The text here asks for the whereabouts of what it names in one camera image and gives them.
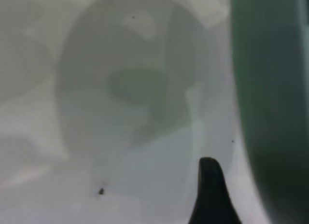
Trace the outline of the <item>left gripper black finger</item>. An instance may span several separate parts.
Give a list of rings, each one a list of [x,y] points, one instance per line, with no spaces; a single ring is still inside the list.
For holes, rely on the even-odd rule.
[[[197,198],[189,223],[241,223],[230,199],[222,168],[214,158],[199,160]]]

